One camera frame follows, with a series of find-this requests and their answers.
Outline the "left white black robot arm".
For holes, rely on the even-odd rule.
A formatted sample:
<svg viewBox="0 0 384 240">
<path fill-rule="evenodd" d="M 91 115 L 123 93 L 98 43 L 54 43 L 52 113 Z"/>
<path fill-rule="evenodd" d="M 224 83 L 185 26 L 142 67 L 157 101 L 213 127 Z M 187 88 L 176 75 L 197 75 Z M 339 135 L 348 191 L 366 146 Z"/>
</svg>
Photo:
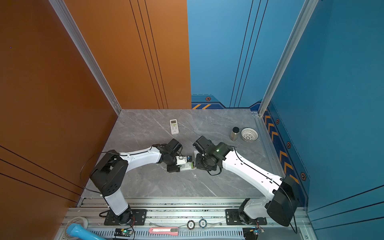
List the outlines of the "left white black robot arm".
<svg viewBox="0 0 384 240">
<path fill-rule="evenodd" d="M 110 216 L 119 224 L 132 224 L 131 207 L 125 200 L 121 185 L 127 172 L 150 164 L 165 163 L 171 171 L 179 171 L 177 156 L 181 153 L 182 145 L 172 139 L 167 144 L 155 144 L 149 148 L 118 153 L 110 150 L 96 164 L 90 174 L 90 179 L 110 207 Z"/>
</svg>

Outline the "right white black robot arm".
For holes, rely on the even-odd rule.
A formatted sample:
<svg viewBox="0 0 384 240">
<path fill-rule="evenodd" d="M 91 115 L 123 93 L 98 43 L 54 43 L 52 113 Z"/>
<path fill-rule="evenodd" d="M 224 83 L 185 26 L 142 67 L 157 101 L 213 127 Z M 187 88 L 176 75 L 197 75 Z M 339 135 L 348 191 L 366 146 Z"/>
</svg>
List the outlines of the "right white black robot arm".
<svg viewBox="0 0 384 240">
<path fill-rule="evenodd" d="M 265 201 L 245 199 L 238 209 L 240 221 L 245 225 L 253 224 L 257 218 L 268 215 L 281 226 L 288 227 L 295 221 L 295 212 L 300 205 L 300 186 L 291 177 L 284 179 L 251 163 L 241 156 L 235 147 L 223 142 L 215 145 L 201 136 L 193 143 L 198 151 L 196 167 L 211 172 L 219 169 L 236 174 L 259 190 Z"/>
</svg>

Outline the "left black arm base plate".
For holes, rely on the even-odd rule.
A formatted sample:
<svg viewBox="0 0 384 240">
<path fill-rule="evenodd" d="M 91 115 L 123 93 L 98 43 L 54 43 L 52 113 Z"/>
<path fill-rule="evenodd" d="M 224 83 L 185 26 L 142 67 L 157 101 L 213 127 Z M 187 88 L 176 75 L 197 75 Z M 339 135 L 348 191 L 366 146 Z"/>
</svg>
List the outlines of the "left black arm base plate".
<svg viewBox="0 0 384 240">
<path fill-rule="evenodd" d="M 105 216 L 105 226 L 143 226 L 147 217 L 147 210 L 127 209 L 120 216 L 115 215 L 112 210 L 107 211 Z"/>
</svg>

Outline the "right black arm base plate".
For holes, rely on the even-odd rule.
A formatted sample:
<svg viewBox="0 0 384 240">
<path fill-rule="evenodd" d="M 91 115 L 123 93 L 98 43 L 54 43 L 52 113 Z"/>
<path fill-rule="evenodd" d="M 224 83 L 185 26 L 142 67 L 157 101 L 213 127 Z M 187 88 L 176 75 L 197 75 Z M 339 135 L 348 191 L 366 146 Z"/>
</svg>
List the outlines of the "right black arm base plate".
<svg viewBox="0 0 384 240">
<path fill-rule="evenodd" d="M 256 218 L 254 220 L 249 220 L 247 223 L 241 220 L 239 212 L 237 209 L 226 209 L 226 223 L 228 226 L 234 225 L 244 225 L 244 226 L 266 226 L 267 219 L 266 218 Z"/>
</svg>

